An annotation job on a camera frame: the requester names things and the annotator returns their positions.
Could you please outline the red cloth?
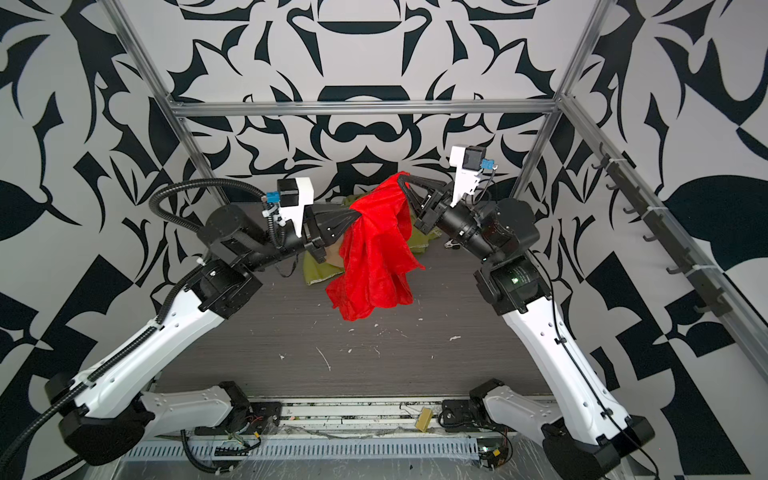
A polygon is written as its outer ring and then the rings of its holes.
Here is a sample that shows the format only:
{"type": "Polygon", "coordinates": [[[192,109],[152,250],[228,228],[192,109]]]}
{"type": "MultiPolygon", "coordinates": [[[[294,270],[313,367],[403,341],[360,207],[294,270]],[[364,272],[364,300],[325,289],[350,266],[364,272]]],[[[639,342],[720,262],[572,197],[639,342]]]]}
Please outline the red cloth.
{"type": "Polygon", "coordinates": [[[391,176],[350,205],[359,217],[342,239],[344,273],[326,287],[332,306],[345,321],[364,319],[377,308],[413,303],[407,274],[423,266],[408,245],[412,221],[399,184],[406,175],[391,176]]]}

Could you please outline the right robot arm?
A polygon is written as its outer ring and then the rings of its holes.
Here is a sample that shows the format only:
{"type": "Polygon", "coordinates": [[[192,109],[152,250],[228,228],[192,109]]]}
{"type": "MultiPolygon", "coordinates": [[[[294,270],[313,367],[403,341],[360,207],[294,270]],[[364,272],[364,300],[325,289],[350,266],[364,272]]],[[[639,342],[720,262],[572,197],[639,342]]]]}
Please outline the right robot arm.
{"type": "Polygon", "coordinates": [[[534,263],[540,237],[524,201],[474,208],[453,184],[405,174],[397,184],[416,226],[438,228],[481,262],[474,278],[484,300],[517,335],[549,386],[555,405],[525,398],[492,379],[470,393],[480,426],[512,430],[540,445],[563,479],[604,479],[655,436],[607,390],[569,332],[549,276],[534,263]]]}

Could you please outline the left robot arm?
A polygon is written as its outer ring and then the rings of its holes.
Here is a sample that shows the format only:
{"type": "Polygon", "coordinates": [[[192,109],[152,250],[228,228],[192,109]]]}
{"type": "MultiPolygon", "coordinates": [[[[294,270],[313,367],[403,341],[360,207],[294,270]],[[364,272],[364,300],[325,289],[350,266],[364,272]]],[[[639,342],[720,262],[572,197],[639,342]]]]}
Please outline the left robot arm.
{"type": "Polygon", "coordinates": [[[264,226],[236,204],[215,210],[198,237],[211,256],[179,281],[158,315],[110,357],[69,383],[48,382],[52,401],[62,401],[59,430],[65,444],[89,465],[107,464],[141,441],[197,428],[238,433],[248,426],[251,403],[233,381],[207,389],[153,394],[148,383],[196,340],[246,305],[262,284],[256,274],[308,252],[322,259],[359,218],[340,205],[300,206],[278,248],[264,226]]]}

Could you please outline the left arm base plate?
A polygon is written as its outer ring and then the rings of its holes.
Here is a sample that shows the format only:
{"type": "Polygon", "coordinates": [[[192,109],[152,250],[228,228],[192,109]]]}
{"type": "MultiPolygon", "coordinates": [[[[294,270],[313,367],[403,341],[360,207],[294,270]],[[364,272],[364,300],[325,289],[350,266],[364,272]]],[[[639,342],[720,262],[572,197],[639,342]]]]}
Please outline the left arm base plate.
{"type": "Polygon", "coordinates": [[[280,424],[283,404],[278,401],[251,402],[248,407],[235,406],[215,427],[196,427],[196,436],[225,434],[263,434],[280,424]]]}

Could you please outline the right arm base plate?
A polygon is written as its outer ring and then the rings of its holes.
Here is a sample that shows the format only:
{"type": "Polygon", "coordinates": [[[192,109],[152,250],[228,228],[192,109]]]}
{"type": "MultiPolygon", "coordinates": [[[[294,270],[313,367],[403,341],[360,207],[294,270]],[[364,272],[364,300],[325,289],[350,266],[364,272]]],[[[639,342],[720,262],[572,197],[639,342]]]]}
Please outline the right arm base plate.
{"type": "Polygon", "coordinates": [[[438,424],[450,433],[495,430],[482,402],[476,399],[446,399],[442,401],[438,424]]]}

